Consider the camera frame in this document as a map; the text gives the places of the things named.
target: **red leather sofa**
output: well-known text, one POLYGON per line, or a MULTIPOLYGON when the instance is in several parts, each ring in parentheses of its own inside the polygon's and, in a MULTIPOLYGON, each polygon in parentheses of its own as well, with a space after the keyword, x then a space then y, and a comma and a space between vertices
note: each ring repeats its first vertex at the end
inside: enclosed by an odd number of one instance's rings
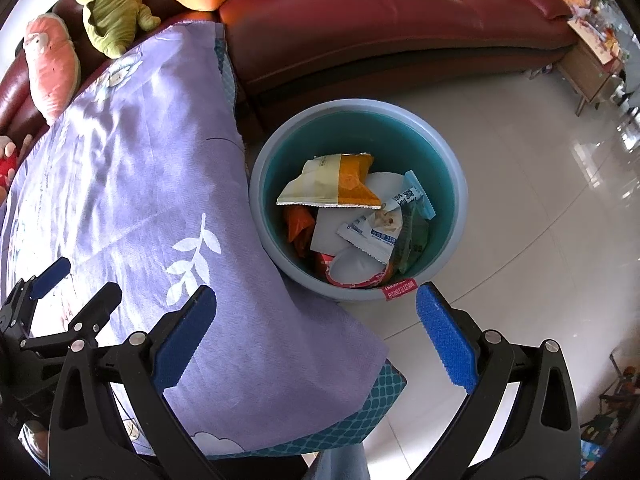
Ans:
MULTIPOLYGON (((175 0, 144 1, 164 26, 187 11, 175 0)), ((87 84, 109 61, 89 43, 74 0, 53 11, 68 26, 87 84)), ((576 41, 570 15, 562 0, 227 0, 218 12, 196 14, 226 25, 247 141, 328 99, 555 62, 576 41)), ((20 145, 45 130, 20 51, 0 83, 0 134, 20 145)))

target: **plastic container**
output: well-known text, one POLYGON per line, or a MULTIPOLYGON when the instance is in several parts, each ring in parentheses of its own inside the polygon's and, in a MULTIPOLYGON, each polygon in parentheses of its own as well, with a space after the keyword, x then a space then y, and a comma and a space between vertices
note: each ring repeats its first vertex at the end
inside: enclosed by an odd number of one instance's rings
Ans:
MULTIPOLYGON (((433 278, 456 249, 466 221, 468 193, 462 168, 440 134, 420 117, 368 99, 330 101, 300 112, 279 127, 260 151, 249 202, 260 241, 274 263, 296 282, 334 300, 380 300, 394 294, 386 294, 382 288, 341 288, 316 278, 287 242, 276 199, 307 160, 362 152, 374 156, 371 173, 414 170, 436 210, 427 249, 406 274, 396 275, 392 282, 413 278, 414 285, 421 285, 433 278)), ((397 288, 403 292, 415 287, 397 288)))

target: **green plastic wrapper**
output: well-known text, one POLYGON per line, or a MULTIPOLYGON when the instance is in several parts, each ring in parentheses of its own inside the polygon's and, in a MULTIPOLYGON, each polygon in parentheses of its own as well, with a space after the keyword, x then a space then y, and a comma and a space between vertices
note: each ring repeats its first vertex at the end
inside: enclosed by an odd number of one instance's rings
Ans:
POLYGON ((392 255, 394 270, 406 273, 418 261, 429 239, 429 222, 420 215, 416 202, 402 206, 402 231, 392 255))

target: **green dinosaur plush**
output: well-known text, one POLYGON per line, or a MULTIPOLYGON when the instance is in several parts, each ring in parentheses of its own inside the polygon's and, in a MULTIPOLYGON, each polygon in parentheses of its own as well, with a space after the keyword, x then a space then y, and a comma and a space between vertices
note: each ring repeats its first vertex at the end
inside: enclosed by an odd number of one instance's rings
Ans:
POLYGON ((76 0, 84 6, 82 20, 91 44, 116 59, 136 37, 136 25, 146 32, 160 25, 160 18, 142 0, 76 0))

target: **red label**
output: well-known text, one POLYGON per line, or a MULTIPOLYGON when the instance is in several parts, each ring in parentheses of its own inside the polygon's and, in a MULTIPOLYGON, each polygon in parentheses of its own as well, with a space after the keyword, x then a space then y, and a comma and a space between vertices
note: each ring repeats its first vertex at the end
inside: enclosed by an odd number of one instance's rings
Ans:
POLYGON ((402 280, 401 282, 394 283, 393 285, 387 285, 382 287, 382 292, 385 293, 385 298, 387 301, 393 300, 394 298, 399 298, 400 296, 411 292, 418 288, 418 284, 415 283, 413 278, 409 278, 408 280, 402 280))

